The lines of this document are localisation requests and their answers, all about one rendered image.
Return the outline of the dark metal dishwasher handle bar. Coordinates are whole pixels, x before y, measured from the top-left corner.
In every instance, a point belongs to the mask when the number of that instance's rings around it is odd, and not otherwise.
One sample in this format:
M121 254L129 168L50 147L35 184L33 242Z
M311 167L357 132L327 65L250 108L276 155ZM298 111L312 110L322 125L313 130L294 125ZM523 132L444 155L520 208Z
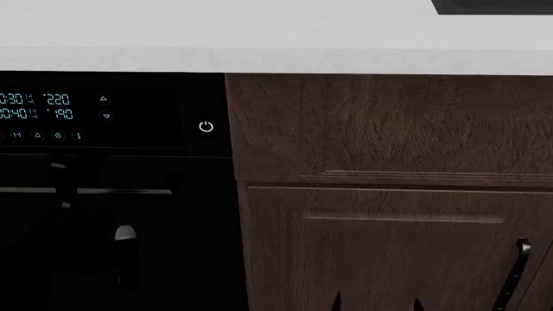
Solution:
M75 173L78 194L177 194L182 174L99 175ZM56 194L50 173L0 175L0 194Z

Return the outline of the dark wood drawer front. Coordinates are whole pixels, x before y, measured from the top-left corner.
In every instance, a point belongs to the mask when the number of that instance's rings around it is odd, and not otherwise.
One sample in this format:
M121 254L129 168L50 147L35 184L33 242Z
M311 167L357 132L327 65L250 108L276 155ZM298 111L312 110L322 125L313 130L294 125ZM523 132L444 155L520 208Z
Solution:
M239 181L553 187L553 77L225 79Z

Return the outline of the black dishwasher control panel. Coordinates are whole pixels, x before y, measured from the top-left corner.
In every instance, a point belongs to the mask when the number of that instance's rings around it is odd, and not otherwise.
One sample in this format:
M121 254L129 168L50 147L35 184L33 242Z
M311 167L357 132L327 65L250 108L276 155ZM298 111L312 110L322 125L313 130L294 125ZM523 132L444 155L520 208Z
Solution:
M0 152L229 157L220 73L0 72Z

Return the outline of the dark wood cabinet door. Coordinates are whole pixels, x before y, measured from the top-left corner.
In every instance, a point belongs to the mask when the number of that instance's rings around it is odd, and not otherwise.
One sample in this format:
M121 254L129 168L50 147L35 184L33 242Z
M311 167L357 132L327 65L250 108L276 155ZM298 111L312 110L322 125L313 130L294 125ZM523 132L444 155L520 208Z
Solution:
M553 192L273 187L238 199L250 311L492 311L531 253L516 311L553 242Z
M516 311L553 311L553 242Z

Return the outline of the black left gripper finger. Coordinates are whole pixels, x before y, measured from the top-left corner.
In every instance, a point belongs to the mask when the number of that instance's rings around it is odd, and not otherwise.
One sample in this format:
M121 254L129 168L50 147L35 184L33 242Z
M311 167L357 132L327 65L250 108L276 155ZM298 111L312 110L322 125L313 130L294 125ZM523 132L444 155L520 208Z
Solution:
M75 180L73 158L69 155L51 155L49 173L61 207L78 209L78 188Z

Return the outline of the black kitchen sink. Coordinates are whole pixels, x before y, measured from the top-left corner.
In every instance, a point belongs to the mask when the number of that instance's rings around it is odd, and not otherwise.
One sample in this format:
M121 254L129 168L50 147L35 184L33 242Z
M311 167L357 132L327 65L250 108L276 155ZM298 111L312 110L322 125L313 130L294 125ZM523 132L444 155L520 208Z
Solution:
M439 15L553 16L553 0L431 0Z

